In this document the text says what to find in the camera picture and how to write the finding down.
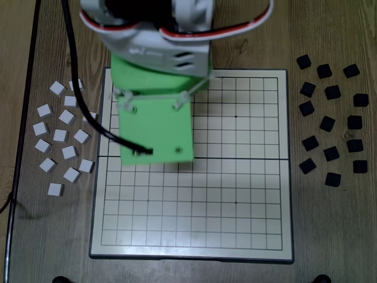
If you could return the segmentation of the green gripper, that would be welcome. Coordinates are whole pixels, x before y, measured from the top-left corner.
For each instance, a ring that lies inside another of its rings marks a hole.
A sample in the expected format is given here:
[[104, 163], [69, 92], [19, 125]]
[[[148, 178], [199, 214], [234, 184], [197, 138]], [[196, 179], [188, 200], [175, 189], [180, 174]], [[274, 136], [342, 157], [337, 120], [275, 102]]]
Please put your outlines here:
[[110, 70], [113, 81], [112, 96], [117, 98], [130, 93], [136, 97], [177, 98], [196, 86], [202, 89], [209, 79], [149, 70], [127, 62], [115, 54], [111, 54]]

